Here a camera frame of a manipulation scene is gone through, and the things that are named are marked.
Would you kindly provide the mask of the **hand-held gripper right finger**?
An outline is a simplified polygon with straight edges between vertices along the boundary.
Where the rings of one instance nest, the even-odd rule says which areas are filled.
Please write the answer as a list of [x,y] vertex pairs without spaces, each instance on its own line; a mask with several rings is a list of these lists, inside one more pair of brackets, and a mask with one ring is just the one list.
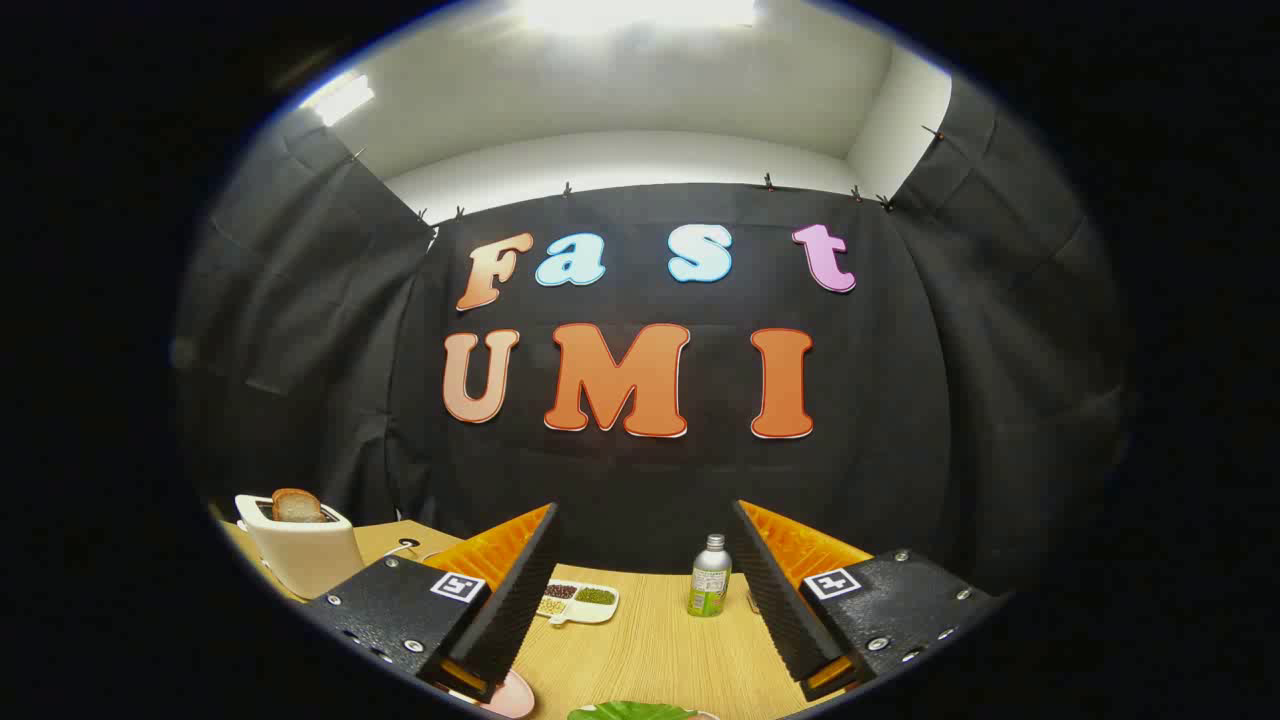
[[872,555],[745,500],[733,515],[733,566],[808,701],[922,664],[1006,605],[915,550]]

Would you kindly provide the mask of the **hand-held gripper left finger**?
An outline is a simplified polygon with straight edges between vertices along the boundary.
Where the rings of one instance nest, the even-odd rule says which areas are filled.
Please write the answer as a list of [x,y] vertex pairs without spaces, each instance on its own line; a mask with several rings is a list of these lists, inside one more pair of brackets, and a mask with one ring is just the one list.
[[489,701],[506,682],[557,565],[545,503],[424,560],[387,556],[303,605],[319,630],[404,676]]

